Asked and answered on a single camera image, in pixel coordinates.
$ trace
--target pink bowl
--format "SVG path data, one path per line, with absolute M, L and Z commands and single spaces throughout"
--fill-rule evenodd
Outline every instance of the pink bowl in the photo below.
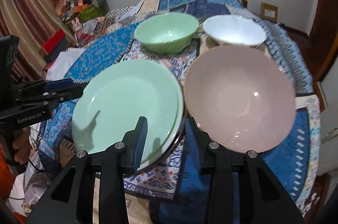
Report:
M 295 93 L 289 78 L 262 52 L 218 46 L 190 66 L 185 105 L 213 141 L 245 153 L 281 143 L 293 126 Z

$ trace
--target tablecloth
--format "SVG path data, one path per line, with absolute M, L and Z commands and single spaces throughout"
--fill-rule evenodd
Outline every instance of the tablecloth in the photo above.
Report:
M 78 59 L 78 61 L 67 73 L 66 77 L 73 78 L 78 82 L 87 81 L 92 79 L 98 72 L 120 61 L 121 59 L 128 60 L 134 58 L 159 58 L 155 60 L 166 62 L 167 67 L 171 69 L 172 65 L 175 64 L 175 61 L 168 60 L 171 56 L 164 55 L 159 57 L 151 55 L 151 53 L 142 48 L 137 43 L 137 41 L 134 41 L 132 36 L 133 30 L 139 22 L 151 17 L 152 15 L 168 11 L 189 13 L 199 19 L 201 25 L 197 30 L 197 34 L 201 38 L 201 51 L 205 51 L 210 47 L 215 46 L 215 44 L 206 37 L 202 30 L 202 22 L 213 15 L 228 13 L 241 15 L 253 19 L 265 29 L 267 33 L 267 39 L 260 49 L 266 52 L 269 57 L 273 58 L 276 63 L 284 68 L 287 76 L 290 78 L 294 86 L 295 92 L 300 96 L 305 95 L 305 97 L 308 97 L 307 103 L 309 103 L 310 108 L 313 109 L 312 111 L 308 111 L 309 122 L 313 122 L 314 125 L 308 131 L 307 135 L 309 140 L 309 149 L 307 154 L 309 162 L 307 164 L 307 174 L 306 178 L 304 178 L 304 186 L 302 188 L 298 188 L 300 194 L 297 194 L 296 200 L 296 204 L 301 209 L 302 204 L 304 204 L 305 199 L 310 194 L 318 165 L 319 103 L 316 96 L 312 95 L 312 77 L 306 68 L 297 44 L 288 37 L 286 31 L 281 29 L 278 25 L 265 21 L 252 14 L 242 6 L 240 0 L 144 0 L 137 14 L 121 19 L 118 22 L 106 27 L 104 30 L 105 35 L 99 37 L 96 41 L 89 44 L 87 49 L 88 53 L 86 54 L 85 52 Z M 116 45 L 119 46 L 118 53 L 116 53 Z M 179 71 L 177 72 L 176 76 L 181 76 L 180 81 L 182 84 L 184 83 L 184 76 L 189 67 L 188 63 L 190 63 L 189 59 L 186 64 L 178 65 Z M 69 134 L 71 137 L 71 131 L 64 130 L 64 128 L 67 126 L 69 128 L 69 122 L 72 114 L 71 110 L 73 106 L 69 103 L 70 102 L 68 102 L 68 104 L 64 103 L 58 109 L 60 114 L 55 115 L 58 118 L 57 122 L 55 122 L 56 120 L 54 120 L 53 124 L 52 122 L 49 122 L 45 129 L 42 126 L 41 138 L 47 139 L 50 135 L 53 135 L 54 140 L 51 141 L 52 143 L 42 141 L 40 145 L 41 150 L 49 150 L 49 152 L 52 154 L 51 157 L 54 157 L 53 159 L 56 160 L 57 156 L 55 156 L 55 153 L 57 154 L 58 142 L 61 141 L 64 134 Z M 176 169 L 177 172 L 172 172 L 172 175 L 180 172 L 179 166 L 181 163 L 181 157 L 178 156 L 175 160 L 177 161 L 176 166 L 178 166 L 178 168 Z M 174 195 L 166 195 L 168 191 L 165 187 L 162 187 L 163 182 L 168 179 L 168 177 L 164 177 L 164 175 L 167 175 L 170 171 L 166 170 L 168 166 L 164 166 L 165 163 L 161 164 L 161 167 L 164 169 L 162 169 L 160 172 L 158 172 L 159 170 L 156 171 L 158 166 L 155 166 L 153 170 L 150 172 L 148 171 L 147 174 L 144 173 L 143 175 L 141 174 L 134 176 L 132 181 L 135 182 L 134 185 L 136 185 L 136 188 L 138 187 L 138 189 L 143 191 L 143 195 L 158 197 L 157 194 L 154 193 L 159 192 L 163 193 L 162 197 L 167 196 L 164 198 L 173 199 Z M 150 179 L 144 180 L 143 178 L 145 175 L 149 175 Z M 152 186 L 150 188 L 143 187 L 144 185 L 149 186 L 149 181 L 154 185 L 154 188 L 152 188 Z

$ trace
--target stacked plate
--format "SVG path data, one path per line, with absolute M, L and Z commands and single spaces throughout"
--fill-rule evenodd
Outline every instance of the stacked plate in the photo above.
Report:
M 156 161 L 176 139 L 184 103 L 181 86 L 163 65 L 128 60 L 99 73 L 85 88 L 72 120 L 74 144 L 89 154 L 104 151 L 148 119 L 139 170 Z

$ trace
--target white cloth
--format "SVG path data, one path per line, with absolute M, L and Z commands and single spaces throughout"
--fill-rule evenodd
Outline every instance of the white cloth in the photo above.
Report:
M 48 69 L 46 80 L 56 81 L 63 79 L 85 50 L 85 48 L 70 47 L 66 51 L 60 52 L 54 64 Z

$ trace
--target white bowl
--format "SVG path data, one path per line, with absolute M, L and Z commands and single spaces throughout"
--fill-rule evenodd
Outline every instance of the white bowl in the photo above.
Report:
M 203 29 L 207 35 L 220 45 L 258 46 L 266 39 L 266 33 L 260 25 L 251 19 L 237 15 L 210 17 L 204 22 Z

